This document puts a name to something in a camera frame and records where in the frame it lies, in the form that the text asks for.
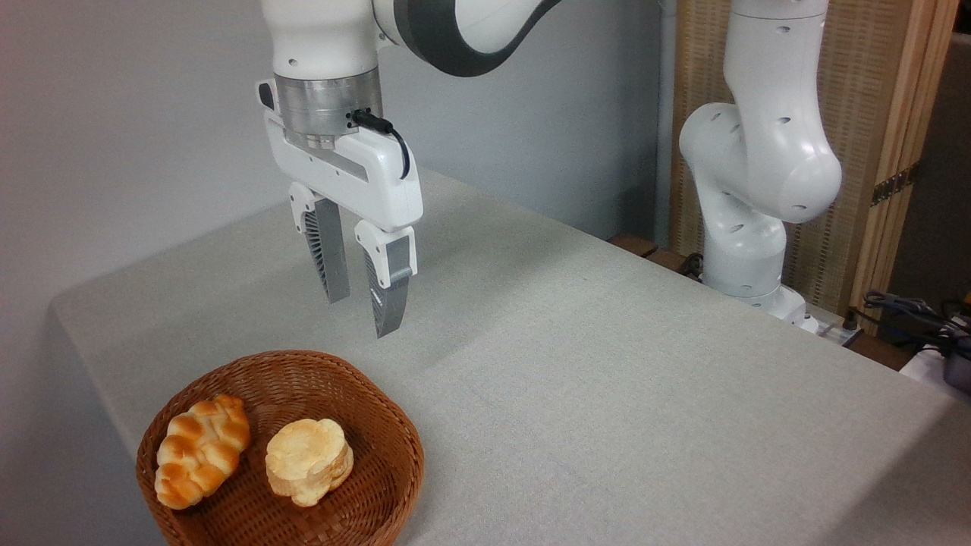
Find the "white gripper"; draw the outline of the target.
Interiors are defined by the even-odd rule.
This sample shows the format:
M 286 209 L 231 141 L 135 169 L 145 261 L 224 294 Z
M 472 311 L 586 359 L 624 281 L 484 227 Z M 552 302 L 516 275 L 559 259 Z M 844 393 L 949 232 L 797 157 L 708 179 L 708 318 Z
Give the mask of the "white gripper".
M 274 80 L 261 80 L 256 92 L 274 159 L 295 180 L 289 187 L 291 211 L 327 300 L 334 303 L 350 296 L 339 205 L 362 218 L 354 233 L 365 259 L 376 335 L 397 331 L 410 277 L 417 273 L 415 231 L 410 225 L 423 215 L 416 166 L 410 166 L 408 176 L 402 175 L 410 150 L 394 137 L 368 128 L 336 137 L 332 149 L 298 146 L 284 130 Z

